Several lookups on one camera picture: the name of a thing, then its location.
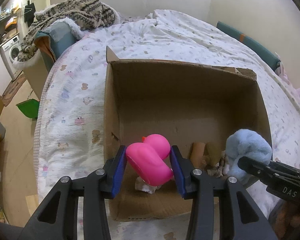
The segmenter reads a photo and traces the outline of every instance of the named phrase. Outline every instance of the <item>pink rubber duck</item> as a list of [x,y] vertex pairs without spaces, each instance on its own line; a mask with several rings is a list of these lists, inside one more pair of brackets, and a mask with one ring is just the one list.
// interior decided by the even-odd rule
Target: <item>pink rubber duck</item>
[[172,170],[163,161],[169,153],[170,144],[160,134],[143,137],[142,143],[130,144],[126,149],[130,165],[151,186],[160,186],[173,177]]

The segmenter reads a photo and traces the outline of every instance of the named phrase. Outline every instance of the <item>bedsheet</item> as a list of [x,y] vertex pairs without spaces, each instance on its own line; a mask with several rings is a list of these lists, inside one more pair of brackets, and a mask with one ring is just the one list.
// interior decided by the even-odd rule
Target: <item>bedsheet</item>
[[[134,22],[98,29],[69,47],[46,81],[35,131],[34,166],[41,201],[64,175],[77,179],[104,164],[103,104],[106,46],[119,58],[168,59],[250,68],[268,113],[273,160],[300,169],[300,100],[251,49],[186,14],[155,10]],[[266,217],[278,198],[260,181],[247,189]],[[82,202],[78,229],[82,238]],[[189,215],[166,220],[116,222],[112,239],[183,239]]]

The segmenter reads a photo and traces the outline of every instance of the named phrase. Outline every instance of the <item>washing machine door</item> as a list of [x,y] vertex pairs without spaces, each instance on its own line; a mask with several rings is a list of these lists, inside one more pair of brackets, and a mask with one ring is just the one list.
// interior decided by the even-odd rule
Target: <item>washing machine door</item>
[[17,58],[19,52],[20,52],[20,45],[18,44],[12,45],[9,51],[9,59],[12,63],[14,62],[15,58]]

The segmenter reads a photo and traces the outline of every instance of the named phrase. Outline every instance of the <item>brown rug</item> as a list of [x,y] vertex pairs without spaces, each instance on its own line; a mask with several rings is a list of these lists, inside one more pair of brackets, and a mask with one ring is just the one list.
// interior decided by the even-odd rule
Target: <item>brown rug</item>
[[1,100],[4,106],[7,106],[11,100],[13,99],[14,95],[18,92],[19,88],[22,86],[22,84],[26,81],[26,75],[21,74],[17,77],[17,79],[13,82],[11,82],[6,90],[4,91]]

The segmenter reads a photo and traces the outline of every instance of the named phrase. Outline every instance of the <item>floor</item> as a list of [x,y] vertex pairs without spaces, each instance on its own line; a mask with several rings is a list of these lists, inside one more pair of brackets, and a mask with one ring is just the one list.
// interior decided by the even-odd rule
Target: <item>floor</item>
[[25,81],[12,101],[4,107],[0,122],[6,128],[0,142],[0,206],[11,225],[24,227],[30,218],[26,196],[37,194],[33,168],[33,141],[36,121],[24,116],[17,103],[36,95]]

